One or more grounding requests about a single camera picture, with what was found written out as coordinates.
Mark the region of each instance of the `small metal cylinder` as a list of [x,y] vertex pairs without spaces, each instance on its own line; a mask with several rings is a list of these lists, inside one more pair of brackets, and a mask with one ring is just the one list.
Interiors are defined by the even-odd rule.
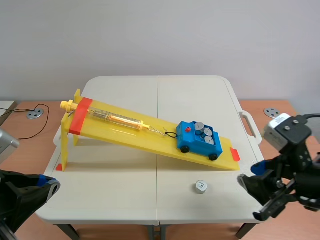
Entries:
[[213,139],[211,136],[205,136],[205,137],[204,137],[204,141],[205,141],[207,144],[215,145],[215,141],[214,141],[214,139]]
[[194,124],[195,134],[201,135],[205,131],[205,125],[202,122],[196,122]]
[[213,132],[211,131],[210,128],[206,127],[202,133],[202,137],[205,138],[206,136],[212,137]]
[[195,191],[198,194],[204,194],[208,188],[208,185],[205,181],[199,180],[195,183]]

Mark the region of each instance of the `white table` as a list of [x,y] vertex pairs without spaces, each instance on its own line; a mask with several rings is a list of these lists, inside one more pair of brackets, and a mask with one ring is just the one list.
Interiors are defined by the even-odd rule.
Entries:
[[4,121],[10,116],[9,111],[4,110],[14,110],[17,106],[15,101],[0,101],[0,126],[4,123]]
[[[226,79],[102,76],[90,80],[82,96],[177,124],[200,121],[213,126],[238,150],[240,171],[220,171],[86,138],[79,146],[69,145],[66,172],[56,171],[58,132],[44,174],[57,178],[62,187],[37,211],[40,218],[74,238],[71,224],[257,223],[252,213],[261,206],[238,185],[237,176],[251,175],[250,166],[263,159],[261,136]],[[240,116],[247,118],[256,138],[246,133]],[[193,191],[198,180],[208,183],[205,194]]]

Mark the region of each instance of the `toy car wheel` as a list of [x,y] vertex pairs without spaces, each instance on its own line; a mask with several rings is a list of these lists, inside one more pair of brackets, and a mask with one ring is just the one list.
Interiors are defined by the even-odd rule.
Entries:
[[186,153],[190,152],[190,147],[188,147],[188,146],[182,146],[182,147],[180,148],[180,151],[181,151],[183,154],[186,154]]
[[209,159],[210,159],[210,161],[215,161],[215,160],[218,159],[218,155],[217,154],[211,154],[211,155],[209,155]]

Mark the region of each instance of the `yellow ramp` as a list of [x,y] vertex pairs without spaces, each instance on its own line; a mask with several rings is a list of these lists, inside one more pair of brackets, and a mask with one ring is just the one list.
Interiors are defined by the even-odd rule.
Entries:
[[[79,103],[81,97],[75,98]],[[90,105],[93,108],[104,110],[107,112],[123,115],[129,118],[144,121],[144,124],[150,125],[160,132],[165,132],[164,128],[168,132],[176,132],[178,123],[168,122],[155,117],[143,115],[134,111],[109,105],[99,101],[93,101]],[[65,131],[69,131],[74,114],[70,117],[64,118]],[[143,151],[181,159],[197,164],[207,165],[214,168],[225,170],[239,170],[238,162],[234,161],[230,148],[232,148],[231,141],[227,138],[220,136],[220,142],[222,145],[223,153],[216,161],[210,161],[208,157],[195,153],[182,153],[177,148],[177,140],[169,136],[163,136],[160,133],[152,132],[147,129],[138,131],[137,129],[121,126],[118,124],[99,120],[87,114],[85,117],[81,136],[93,138],[109,143],[128,146],[131,148],[140,149]]]

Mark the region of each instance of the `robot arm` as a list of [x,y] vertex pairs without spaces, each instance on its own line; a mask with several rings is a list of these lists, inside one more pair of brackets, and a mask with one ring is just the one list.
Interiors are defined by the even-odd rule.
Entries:
[[[255,219],[276,218],[290,202],[299,202],[315,212],[320,209],[319,158],[312,161],[306,146],[312,134],[306,123],[313,117],[320,115],[291,117],[284,113],[264,128],[264,138],[280,155],[252,166],[251,171],[256,176],[238,176],[239,184],[263,205],[260,212],[253,213]],[[290,182],[285,185],[282,178]]]
[[[0,129],[0,163],[19,142]],[[59,189],[60,183],[44,175],[0,170],[0,239],[14,240],[14,233]]]

